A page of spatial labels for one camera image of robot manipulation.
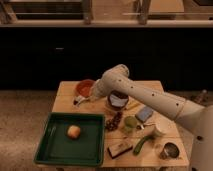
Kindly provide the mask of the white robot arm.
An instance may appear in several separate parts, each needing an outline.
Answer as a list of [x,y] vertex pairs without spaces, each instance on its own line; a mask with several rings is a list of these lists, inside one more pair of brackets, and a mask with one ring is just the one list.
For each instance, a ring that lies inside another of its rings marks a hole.
[[194,135],[189,171],[213,171],[213,105],[203,106],[183,97],[152,89],[129,79],[129,69],[118,64],[92,86],[94,100],[113,90],[154,109]]

